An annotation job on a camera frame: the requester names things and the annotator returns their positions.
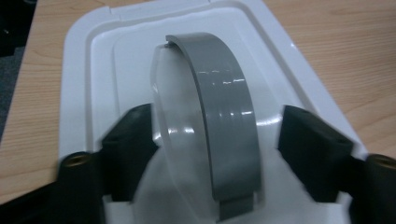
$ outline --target dark floor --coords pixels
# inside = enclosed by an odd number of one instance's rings
[[[24,47],[21,47],[16,48],[12,56],[0,57],[0,142],[3,137],[23,53]]]

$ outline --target gray curved strip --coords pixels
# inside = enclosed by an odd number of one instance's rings
[[[230,49],[206,33],[168,35],[189,62],[203,110],[213,198],[220,220],[253,209],[261,188],[256,120],[244,74]]]

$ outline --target wood grain surface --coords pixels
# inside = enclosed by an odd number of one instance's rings
[[[48,184],[58,157],[64,37],[139,0],[39,0],[0,146],[0,203]],[[396,1],[264,0],[370,152],[396,158]]]

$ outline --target glossy gray surface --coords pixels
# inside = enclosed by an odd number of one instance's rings
[[[228,201],[261,188],[256,120],[248,85],[230,49],[206,33],[168,35],[190,65],[203,110],[213,198]]]

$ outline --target gray plastic part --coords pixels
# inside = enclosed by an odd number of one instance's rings
[[[169,48],[181,49],[198,90],[219,218],[251,211],[262,174],[253,104],[241,67],[214,35],[168,35],[166,40]]]

